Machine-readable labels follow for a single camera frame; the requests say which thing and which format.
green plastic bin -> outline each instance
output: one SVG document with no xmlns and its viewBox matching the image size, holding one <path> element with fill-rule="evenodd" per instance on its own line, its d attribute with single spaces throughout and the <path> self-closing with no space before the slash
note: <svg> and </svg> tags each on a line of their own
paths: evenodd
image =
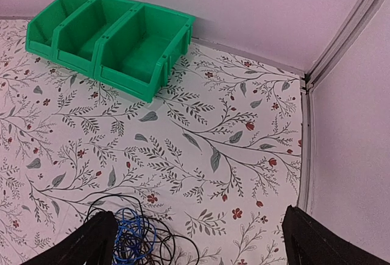
<svg viewBox="0 0 390 265">
<path fill-rule="evenodd" d="M 55 0 L 29 23 L 26 50 L 151 102 L 194 20 L 131 0 Z"/>
</svg>

floral pattern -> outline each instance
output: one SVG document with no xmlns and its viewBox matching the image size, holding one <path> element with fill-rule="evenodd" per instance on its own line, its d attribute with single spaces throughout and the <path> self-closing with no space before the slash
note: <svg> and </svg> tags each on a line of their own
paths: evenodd
<svg viewBox="0 0 390 265">
<path fill-rule="evenodd" d="M 0 21 L 0 265 L 74 231 L 107 194 L 197 243 L 208 264 L 285 264 L 301 163 L 299 78 L 196 44 L 145 104 L 24 50 Z M 125 197 L 96 203 L 116 211 Z M 178 243 L 175 264 L 194 263 Z"/>
</svg>

tangled cable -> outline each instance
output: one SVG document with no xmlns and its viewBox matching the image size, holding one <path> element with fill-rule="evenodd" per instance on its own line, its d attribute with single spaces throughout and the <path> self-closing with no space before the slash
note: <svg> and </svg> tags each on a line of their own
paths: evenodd
<svg viewBox="0 0 390 265">
<path fill-rule="evenodd" d="M 159 219 L 145 216 L 141 202 L 133 196 L 122 194 L 110 194 L 96 199 L 89 207 L 87 216 L 84 220 L 89 220 L 94 211 L 105 211 L 102 208 L 94 206 L 101 203 L 101 200 L 108 197 L 129 198 L 136 200 L 139 207 L 139 213 L 130 208 L 119 209 L 115 213 L 118 223 L 118 232 L 116 234 L 113 250 L 113 264 L 133 265 L 133 264 L 159 264 L 170 265 L 176 255 L 176 239 L 186 239 L 196 249 L 197 261 L 199 263 L 199 250 L 195 243 L 181 235 L 171 233 L 168 226 Z"/>
</svg>

cable pile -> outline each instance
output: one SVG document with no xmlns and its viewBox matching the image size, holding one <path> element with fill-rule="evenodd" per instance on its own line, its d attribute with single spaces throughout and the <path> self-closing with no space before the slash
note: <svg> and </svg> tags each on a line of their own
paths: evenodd
<svg viewBox="0 0 390 265">
<path fill-rule="evenodd" d="M 170 265 L 175 260 L 177 238 L 192 243 L 197 253 L 195 265 L 198 264 L 200 256 L 195 243 L 185 236 L 173 234 L 163 221 L 145 216 L 141 202 L 136 197 L 122 194 L 102 196 L 90 205 L 84 222 L 89 220 L 95 211 L 104 211 L 94 205 L 108 197 L 130 198 L 138 203 L 137 210 L 122 208 L 115 213 L 118 232 L 113 250 L 113 264 Z"/>
</svg>

black cable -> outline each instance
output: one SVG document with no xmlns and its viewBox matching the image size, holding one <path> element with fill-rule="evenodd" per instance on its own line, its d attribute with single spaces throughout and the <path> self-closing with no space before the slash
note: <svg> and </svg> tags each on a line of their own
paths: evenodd
<svg viewBox="0 0 390 265">
<path fill-rule="evenodd" d="M 126 208 L 119 210 L 120 212 L 122 212 L 123 218 L 118 217 L 118 213 L 115 214 L 116 220 L 118 221 L 119 229 L 113 252 L 113 264 L 171 265 L 172 262 L 175 260 L 176 239 L 183 238 L 192 243 L 192 245 L 195 247 L 197 253 L 195 265 L 198 265 L 200 253 L 195 242 L 192 239 L 187 238 L 186 236 L 173 234 L 163 221 L 154 217 L 145 216 L 140 200 L 134 196 L 128 196 L 123 194 L 109 194 L 96 199 L 90 205 L 84 223 L 89 220 L 90 216 L 95 211 L 105 211 L 100 207 L 94 207 L 94 204 L 108 197 L 119 197 L 121 200 L 123 200 L 123 198 L 136 200 L 139 208 L 138 210 L 140 212 L 138 213 L 136 209 L 134 211 L 136 212 L 136 215 L 130 214 L 130 217 L 128 219 L 123 219 Z M 155 224 L 161 224 L 163 228 L 158 228 L 155 226 Z M 163 256 L 163 250 L 165 250 L 165 253 L 168 254 L 169 257 Z"/>
</svg>

